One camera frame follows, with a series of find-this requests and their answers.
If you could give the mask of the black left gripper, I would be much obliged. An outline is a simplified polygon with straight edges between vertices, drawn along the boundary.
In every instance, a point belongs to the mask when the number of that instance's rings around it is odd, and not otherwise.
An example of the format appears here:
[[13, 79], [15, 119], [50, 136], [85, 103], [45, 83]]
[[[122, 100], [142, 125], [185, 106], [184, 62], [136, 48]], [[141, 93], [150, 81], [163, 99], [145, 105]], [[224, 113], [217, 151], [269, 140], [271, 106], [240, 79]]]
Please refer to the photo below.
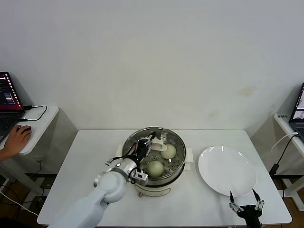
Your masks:
[[137, 161], [138, 163], [141, 163], [142, 160], [151, 152], [153, 149], [153, 143], [152, 140], [155, 138], [156, 134], [151, 133], [147, 137], [143, 137], [138, 140], [137, 143]]

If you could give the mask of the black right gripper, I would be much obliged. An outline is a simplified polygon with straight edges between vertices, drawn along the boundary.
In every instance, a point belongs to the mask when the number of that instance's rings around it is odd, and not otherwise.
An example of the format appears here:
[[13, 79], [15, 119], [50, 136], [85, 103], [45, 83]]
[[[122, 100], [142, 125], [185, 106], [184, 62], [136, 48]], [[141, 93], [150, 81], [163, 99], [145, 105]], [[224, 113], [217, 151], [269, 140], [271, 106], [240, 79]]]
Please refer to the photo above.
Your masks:
[[235, 203], [234, 197], [232, 192], [230, 191], [229, 196], [229, 207], [233, 211], [237, 211], [237, 215], [240, 218], [243, 218], [246, 222], [247, 228], [261, 228], [262, 224], [259, 221], [259, 217], [262, 215], [262, 208], [265, 204], [264, 200], [261, 200], [259, 194], [252, 189], [253, 194], [256, 199], [256, 206], [255, 205], [243, 205], [239, 206]]

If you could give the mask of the person's bare hand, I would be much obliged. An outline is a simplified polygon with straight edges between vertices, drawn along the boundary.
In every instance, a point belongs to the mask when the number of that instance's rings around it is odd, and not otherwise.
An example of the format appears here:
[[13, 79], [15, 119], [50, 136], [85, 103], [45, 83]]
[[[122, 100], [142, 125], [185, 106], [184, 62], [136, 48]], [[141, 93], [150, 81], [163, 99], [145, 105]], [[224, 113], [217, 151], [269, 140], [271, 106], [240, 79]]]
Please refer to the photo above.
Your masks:
[[27, 144], [31, 137], [31, 127], [16, 125], [12, 128], [4, 145], [4, 152], [8, 156], [17, 155]]

